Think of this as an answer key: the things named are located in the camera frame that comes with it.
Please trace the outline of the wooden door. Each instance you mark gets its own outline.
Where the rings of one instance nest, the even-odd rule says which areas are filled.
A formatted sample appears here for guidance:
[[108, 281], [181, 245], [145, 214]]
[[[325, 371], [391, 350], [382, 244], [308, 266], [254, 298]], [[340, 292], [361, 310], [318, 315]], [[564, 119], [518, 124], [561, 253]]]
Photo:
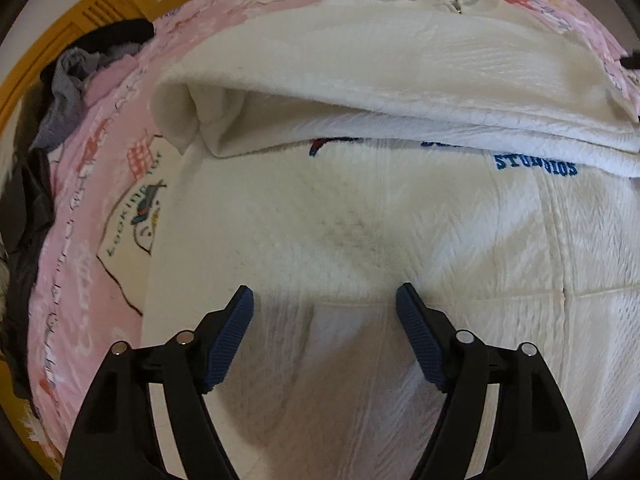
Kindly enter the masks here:
[[25, 91], [64, 49], [88, 32], [123, 20], [142, 18], [127, 0], [80, 0], [58, 18], [26, 51], [1, 85], [1, 130]]

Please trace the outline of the grey garment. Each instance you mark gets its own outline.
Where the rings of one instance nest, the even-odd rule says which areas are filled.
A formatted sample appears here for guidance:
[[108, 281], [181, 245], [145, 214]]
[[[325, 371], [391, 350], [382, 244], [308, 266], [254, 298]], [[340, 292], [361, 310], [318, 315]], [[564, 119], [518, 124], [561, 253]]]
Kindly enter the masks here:
[[50, 153], [60, 146], [84, 120], [87, 81], [126, 55], [137, 54], [141, 47], [142, 44], [128, 42], [110, 47], [105, 53], [90, 53], [80, 47], [65, 50], [55, 61], [51, 81], [44, 85], [50, 91], [51, 103], [30, 149]]

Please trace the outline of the pink patterned bed quilt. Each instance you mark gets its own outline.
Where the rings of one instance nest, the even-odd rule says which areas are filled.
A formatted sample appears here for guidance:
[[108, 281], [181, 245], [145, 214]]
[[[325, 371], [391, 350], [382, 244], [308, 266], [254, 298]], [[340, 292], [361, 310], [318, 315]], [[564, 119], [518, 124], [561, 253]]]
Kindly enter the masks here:
[[[154, 122], [150, 99], [157, 79], [215, 32], [263, 10], [291, 10], [321, 1], [195, 0], [162, 18], [156, 38], [140, 58], [126, 64], [125, 80], [93, 107], [79, 130], [53, 154], [56, 218], [42, 248], [30, 300], [28, 372], [38, 412], [59, 448], [70, 437], [79, 405], [108, 347], [119, 339], [146, 344], [146, 290], [160, 199], [178, 174], [181, 159]], [[504, 0], [478, 4], [496, 2], [556, 32], [533, 13]], [[588, 40], [576, 32], [556, 33], [571, 34], [591, 50]], [[639, 111], [634, 81], [615, 66], [602, 64], [614, 86]]]

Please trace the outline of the white knit sweater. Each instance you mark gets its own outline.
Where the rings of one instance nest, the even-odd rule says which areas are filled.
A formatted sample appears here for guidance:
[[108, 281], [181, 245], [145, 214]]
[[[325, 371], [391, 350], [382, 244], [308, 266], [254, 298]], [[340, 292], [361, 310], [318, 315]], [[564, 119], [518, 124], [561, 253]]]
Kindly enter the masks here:
[[157, 79], [181, 155], [143, 339], [248, 286], [206, 404], [243, 479], [405, 479], [444, 398], [395, 314], [410, 283], [488, 344], [531, 341], [590, 471], [639, 411], [639, 113], [579, 38], [502, 2], [260, 11]]

